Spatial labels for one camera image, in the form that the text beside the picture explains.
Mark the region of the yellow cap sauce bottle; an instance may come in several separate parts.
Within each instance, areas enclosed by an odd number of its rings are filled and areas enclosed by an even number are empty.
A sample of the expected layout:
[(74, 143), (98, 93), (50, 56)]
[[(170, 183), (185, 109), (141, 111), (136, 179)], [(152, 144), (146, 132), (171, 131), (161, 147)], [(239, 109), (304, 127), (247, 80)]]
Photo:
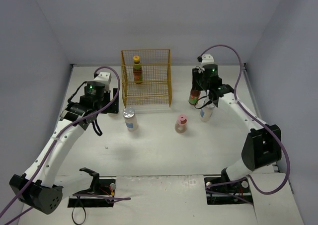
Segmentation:
[(200, 98), (201, 91), (192, 89), (189, 94), (188, 102), (190, 105), (195, 105)]
[(136, 84), (141, 84), (143, 83), (143, 70), (140, 64), (140, 57), (138, 55), (135, 55), (133, 57), (133, 61), (134, 61), (134, 65), (133, 65), (134, 82)]

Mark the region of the silver lid white shaker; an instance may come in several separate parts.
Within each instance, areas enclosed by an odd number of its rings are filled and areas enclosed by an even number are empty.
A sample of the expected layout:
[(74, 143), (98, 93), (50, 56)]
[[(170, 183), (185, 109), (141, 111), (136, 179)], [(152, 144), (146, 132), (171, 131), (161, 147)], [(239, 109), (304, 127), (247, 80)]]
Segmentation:
[(126, 107), (123, 110), (123, 118), (129, 131), (135, 131), (138, 128), (136, 112), (132, 107)]

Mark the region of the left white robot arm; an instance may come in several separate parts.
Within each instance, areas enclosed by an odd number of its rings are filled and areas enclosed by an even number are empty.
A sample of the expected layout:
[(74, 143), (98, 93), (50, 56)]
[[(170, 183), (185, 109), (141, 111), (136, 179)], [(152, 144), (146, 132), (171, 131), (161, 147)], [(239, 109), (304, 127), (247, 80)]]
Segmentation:
[(79, 102), (68, 99), (54, 133), (37, 159), (22, 175), (15, 174), (9, 181), (15, 200), (47, 215), (57, 208), (66, 194), (66, 184), (58, 182), (56, 177), (71, 148), (89, 125), (98, 127), (96, 120), (100, 113), (118, 105), (119, 88), (114, 89), (111, 98), (102, 82), (85, 81), (82, 87), (84, 94)]

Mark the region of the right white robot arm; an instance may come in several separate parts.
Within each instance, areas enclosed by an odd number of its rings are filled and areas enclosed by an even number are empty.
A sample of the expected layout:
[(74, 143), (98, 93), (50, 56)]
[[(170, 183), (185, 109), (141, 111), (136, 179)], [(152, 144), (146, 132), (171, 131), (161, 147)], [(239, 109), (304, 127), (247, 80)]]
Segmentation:
[(232, 191), (237, 187), (239, 179), (281, 159), (282, 150), (276, 141), (281, 139), (280, 128), (277, 125), (270, 126), (258, 118), (253, 119), (250, 110), (243, 110), (243, 103), (235, 98), (234, 89), (222, 83), (216, 64), (192, 69), (192, 89), (207, 92), (208, 101), (204, 107), (215, 105), (221, 108), (246, 134), (238, 161), (221, 172), (220, 186), (223, 190)]

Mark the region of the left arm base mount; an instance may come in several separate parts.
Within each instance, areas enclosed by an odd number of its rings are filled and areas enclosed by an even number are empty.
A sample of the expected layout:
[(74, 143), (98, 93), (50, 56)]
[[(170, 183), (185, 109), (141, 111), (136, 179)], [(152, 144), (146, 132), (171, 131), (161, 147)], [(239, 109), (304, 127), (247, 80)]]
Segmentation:
[(104, 197), (114, 197), (116, 179), (113, 177), (100, 177), (99, 173), (83, 167), (80, 169), (92, 177), (89, 187), (80, 190), (77, 194), (81, 194), (79, 198), (70, 196), (68, 200), (68, 208), (112, 208), (114, 200), (106, 200)]

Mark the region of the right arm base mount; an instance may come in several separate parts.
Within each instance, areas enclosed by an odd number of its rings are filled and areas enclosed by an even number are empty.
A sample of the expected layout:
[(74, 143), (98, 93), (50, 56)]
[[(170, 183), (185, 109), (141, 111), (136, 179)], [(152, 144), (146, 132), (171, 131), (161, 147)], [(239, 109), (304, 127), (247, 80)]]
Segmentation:
[(204, 177), (207, 205), (253, 205), (248, 179), (226, 185), (215, 185), (224, 183), (221, 177)]

